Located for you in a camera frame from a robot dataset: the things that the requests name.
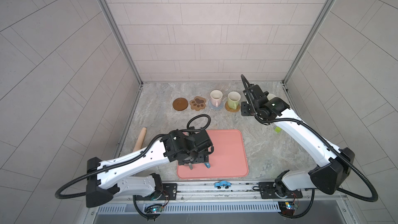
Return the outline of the white mug blue handle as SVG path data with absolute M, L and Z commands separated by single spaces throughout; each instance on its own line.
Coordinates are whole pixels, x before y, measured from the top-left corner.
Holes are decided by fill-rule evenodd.
M 274 95 L 274 94 L 272 94 L 272 93 L 269 93 L 268 95 L 267 95 L 267 99 L 270 101 L 271 99 L 273 99 L 273 98 L 275 98 L 276 97 L 276 95 Z

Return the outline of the woven rattan round coaster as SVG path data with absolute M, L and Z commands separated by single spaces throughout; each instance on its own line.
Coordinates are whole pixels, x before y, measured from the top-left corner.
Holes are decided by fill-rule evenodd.
M 229 105 L 228 105 L 228 102 L 226 102 L 224 106 L 225 106 L 225 109 L 226 109 L 228 112 L 230 112 L 230 113 L 237 113 L 237 112 L 240 111 L 240 105 L 239 105 L 239 104 L 237 105 L 236 109 L 230 108 Z

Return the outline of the white mug pink handle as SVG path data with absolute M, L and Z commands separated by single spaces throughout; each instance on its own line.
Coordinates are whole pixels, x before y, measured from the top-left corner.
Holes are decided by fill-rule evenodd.
M 223 93 L 220 90 L 213 90 L 210 93 L 210 102 L 213 107 L 218 108 L 222 105 Z

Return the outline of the brown wooden round coaster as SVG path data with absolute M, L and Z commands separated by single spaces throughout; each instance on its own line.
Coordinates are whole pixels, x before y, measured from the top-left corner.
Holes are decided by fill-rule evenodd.
M 179 97 L 173 101 L 173 109 L 176 111 L 184 111 L 189 105 L 189 102 L 187 99 L 183 97 Z

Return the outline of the blue knitted round coaster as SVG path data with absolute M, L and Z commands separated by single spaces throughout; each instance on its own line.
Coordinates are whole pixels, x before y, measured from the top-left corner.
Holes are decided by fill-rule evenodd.
M 209 101 L 209 107 L 213 110 L 219 111 L 223 108 L 223 101 L 222 100 L 213 100 Z

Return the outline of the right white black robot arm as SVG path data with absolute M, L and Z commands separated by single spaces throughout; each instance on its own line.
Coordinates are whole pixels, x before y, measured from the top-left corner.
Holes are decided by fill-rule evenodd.
M 341 149 L 326 140 L 281 98 L 275 96 L 270 99 L 268 92 L 262 91 L 259 85 L 251 84 L 245 76 L 241 80 L 247 100 L 241 110 L 243 115 L 254 116 L 263 125 L 276 124 L 301 145 L 316 163 L 312 170 L 282 172 L 274 182 L 278 197 L 285 197 L 288 191 L 318 189 L 327 195 L 339 191 L 365 202 L 378 201 L 378 193 L 373 184 L 353 165 L 355 154 L 351 149 Z M 365 183 L 371 196 L 361 196 L 340 187 L 352 172 Z

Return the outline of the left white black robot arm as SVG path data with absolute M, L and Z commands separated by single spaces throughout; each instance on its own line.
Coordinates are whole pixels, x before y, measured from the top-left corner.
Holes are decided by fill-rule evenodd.
M 89 159 L 87 173 L 56 192 L 57 199 L 86 198 L 88 208 L 101 206 L 118 196 L 157 198 L 163 192 L 161 176 L 152 173 L 138 177 L 137 173 L 152 167 L 177 161 L 180 166 L 209 164 L 214 145 L 206 130 L 174 130 L 158 134 L 146 148 L 120 158 L 102 161 Z

